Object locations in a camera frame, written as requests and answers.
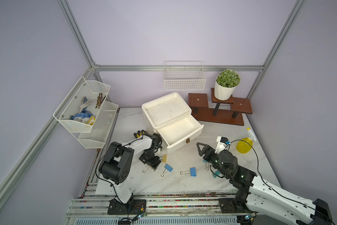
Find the white top drawer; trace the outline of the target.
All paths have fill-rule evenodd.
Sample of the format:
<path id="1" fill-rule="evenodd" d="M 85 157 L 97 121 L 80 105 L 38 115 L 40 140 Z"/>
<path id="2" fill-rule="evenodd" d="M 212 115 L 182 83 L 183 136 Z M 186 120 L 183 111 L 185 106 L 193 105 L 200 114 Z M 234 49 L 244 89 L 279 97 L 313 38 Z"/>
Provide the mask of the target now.
<path id="1" fill-rule="evenodd" d="M 157 130 L 166 145 L 166 152 L 172 153 L 201 135 L 204 128 L 192 115 Z"/>

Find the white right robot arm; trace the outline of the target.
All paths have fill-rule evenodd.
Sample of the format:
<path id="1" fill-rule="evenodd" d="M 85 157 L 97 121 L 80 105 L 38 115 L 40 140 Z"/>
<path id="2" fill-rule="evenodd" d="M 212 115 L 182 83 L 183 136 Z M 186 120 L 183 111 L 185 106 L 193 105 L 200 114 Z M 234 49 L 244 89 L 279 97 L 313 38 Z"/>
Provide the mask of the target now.
<path id="1" fill-rule="evenodd" d="M 306 199 L 271 184 L 259 172 L 240 166 L 227 149 L 216 153 L 208 144 L 199 142 L 196 146 L 198 154 L 220 172 L 220 177 L 237 188 L 233 207 L 262 213 L 288 225 L 334 224 L 327 202 Z"/>

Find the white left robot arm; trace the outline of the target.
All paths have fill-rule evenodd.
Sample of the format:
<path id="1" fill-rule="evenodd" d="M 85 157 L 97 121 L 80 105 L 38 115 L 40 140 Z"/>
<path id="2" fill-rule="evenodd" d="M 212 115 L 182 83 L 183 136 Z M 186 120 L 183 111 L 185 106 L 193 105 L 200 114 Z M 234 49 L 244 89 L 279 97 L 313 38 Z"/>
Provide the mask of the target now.
<path id="1" fill-rule="evenodd" d="M 162 138 L 159 134 L 149 134 L 142 130 L 134 134 L 135 139 L 126 142 L 112 142 L 105 155 L 99 160 L 95 173 L 98 179 L 107 182 L 114 190 L 115 200 L 128 204 L 133 200 L 133 193 L 124 184 L 128 178 L 134 156 L 152 169 L 157 169 L 162 160 L 157 153 L 162 149 Z"/>

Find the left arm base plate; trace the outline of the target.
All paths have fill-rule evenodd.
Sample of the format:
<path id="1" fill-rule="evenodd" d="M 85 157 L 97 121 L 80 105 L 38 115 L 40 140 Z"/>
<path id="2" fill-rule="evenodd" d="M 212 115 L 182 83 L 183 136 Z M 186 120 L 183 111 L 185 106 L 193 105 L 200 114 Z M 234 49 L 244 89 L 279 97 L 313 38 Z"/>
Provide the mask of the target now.
<path id="1" fill-rule="evenodd" d="M 108 215 L 139 215 L 146 210 L 145 199 L 131 199 L 127 203 L 121 203 L 116 199 L 110 201 Z"/>

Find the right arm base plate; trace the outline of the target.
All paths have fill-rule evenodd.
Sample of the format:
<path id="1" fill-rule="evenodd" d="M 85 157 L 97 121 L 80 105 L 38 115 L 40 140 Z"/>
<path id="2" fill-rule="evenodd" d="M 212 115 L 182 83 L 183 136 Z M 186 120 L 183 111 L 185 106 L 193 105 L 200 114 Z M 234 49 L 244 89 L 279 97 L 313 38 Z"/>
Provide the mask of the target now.
<path id="1" fill-rule="evenodd" d="M 252 213 L 247 206 L 248 194 L 235 195 L 234 198 L 220 198 L 221 213 Z"/>

